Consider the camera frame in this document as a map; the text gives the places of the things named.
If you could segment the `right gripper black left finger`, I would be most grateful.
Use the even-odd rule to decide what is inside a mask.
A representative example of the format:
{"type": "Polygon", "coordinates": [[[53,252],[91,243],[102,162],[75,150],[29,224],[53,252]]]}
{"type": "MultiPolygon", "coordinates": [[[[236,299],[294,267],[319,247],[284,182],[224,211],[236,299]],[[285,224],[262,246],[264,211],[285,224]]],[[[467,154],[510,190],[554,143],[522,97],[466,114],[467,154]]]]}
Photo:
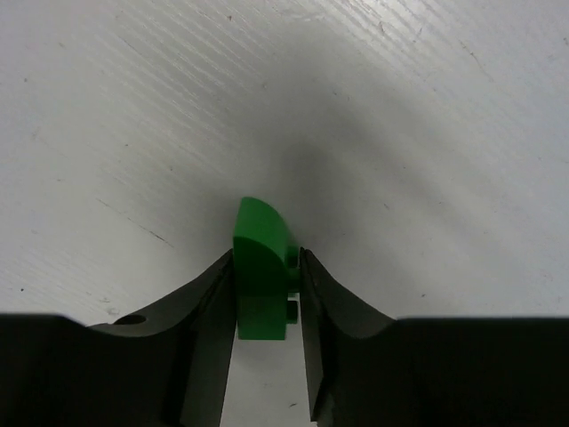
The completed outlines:
{"type": "Polygon", "coordinates": [[[1,317],[4,426],[217,426],[236,329],[233,260],[111,324],[1,317]]]}

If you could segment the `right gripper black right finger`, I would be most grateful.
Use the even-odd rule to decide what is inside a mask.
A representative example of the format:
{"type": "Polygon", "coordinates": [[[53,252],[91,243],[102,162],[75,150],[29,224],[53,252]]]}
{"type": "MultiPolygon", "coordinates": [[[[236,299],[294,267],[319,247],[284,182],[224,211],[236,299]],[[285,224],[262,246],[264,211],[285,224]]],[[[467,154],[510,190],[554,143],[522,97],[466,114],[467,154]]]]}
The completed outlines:
{"type": "Polygon", "coordinates": [[[300,255],[319,426],[565,426],[566,318],[391,318],[300,255]]]}

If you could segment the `green curved lego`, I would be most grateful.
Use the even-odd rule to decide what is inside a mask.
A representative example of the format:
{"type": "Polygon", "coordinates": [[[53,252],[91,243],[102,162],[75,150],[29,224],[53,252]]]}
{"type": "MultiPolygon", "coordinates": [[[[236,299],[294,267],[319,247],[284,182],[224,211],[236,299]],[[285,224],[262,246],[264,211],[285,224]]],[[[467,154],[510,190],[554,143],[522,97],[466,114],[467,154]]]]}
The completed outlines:
{"type": "Polygon", "coordinates": [[[255,197],[240,201],[233,232],[237,335],[282,341],[298,319],[300,247],[284,218],[255,197]]]}

